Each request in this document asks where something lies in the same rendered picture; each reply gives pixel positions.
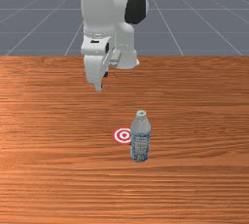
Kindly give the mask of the clear plastic bottle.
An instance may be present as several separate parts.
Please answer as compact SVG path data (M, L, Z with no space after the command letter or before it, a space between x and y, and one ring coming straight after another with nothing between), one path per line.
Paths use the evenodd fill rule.
M130 126L130 158L145 162L150 153L151 125L145 110L138 110Z

